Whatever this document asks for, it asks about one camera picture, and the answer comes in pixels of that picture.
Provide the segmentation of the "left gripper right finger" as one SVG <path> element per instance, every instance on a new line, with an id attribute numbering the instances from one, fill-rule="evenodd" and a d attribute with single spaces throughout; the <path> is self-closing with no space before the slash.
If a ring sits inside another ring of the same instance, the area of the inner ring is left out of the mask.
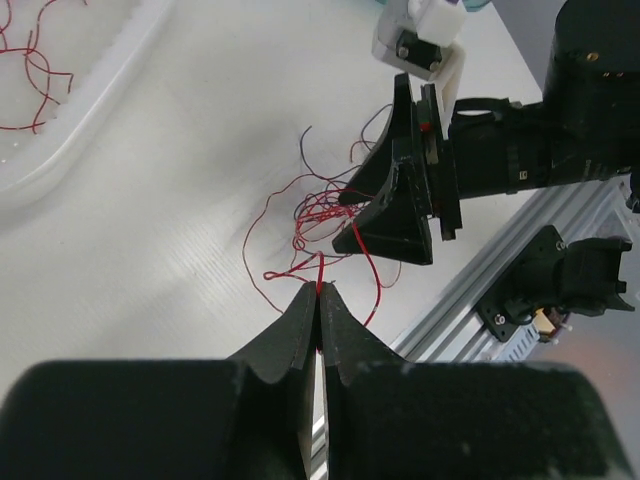
<path id="1" fill-rule="evenodd" d="M 332 479 L 629 479 L 606 408 L 548 362 L 414 363 L 321 287 Z"/>

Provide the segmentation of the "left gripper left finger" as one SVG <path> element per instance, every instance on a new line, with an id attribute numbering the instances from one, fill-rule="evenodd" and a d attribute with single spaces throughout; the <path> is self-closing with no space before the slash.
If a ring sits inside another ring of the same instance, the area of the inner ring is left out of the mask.
<path id="1" fill-rule="evenodd" d="M 1 409 L 5 479 L 306 479 L 315 283 L 225 359 L 59 360 Z"/>

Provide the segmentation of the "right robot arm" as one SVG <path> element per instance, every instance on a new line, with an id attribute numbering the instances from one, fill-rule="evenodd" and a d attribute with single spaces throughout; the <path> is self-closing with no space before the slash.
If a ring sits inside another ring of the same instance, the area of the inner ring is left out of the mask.
<path id="1" fill-rule="evenodd" d="M 385 127 L 338 201 L 360 212 L 340 254 L 433 261 L 467 199 L 628 176 L 639 208 L 639 5 L 567 1 L 554 24 L 539 102 L 460 98 L 460 1 L 390 1 L 373 54 L 397 73 Z"/>

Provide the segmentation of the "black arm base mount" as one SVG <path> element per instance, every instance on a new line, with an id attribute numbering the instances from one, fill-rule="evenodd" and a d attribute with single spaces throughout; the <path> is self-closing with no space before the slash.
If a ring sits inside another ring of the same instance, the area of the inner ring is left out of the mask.
<path id="1" fill-rule="evenodd" d="M 500 342 L 533 322 L 538 310 L 589 317 L 608 310 L 634 311 L 622 296 L 622 237 L 587 238 L 566 244 L 552 225 L 542 227 L 476 303 L 475 311 Z"/>

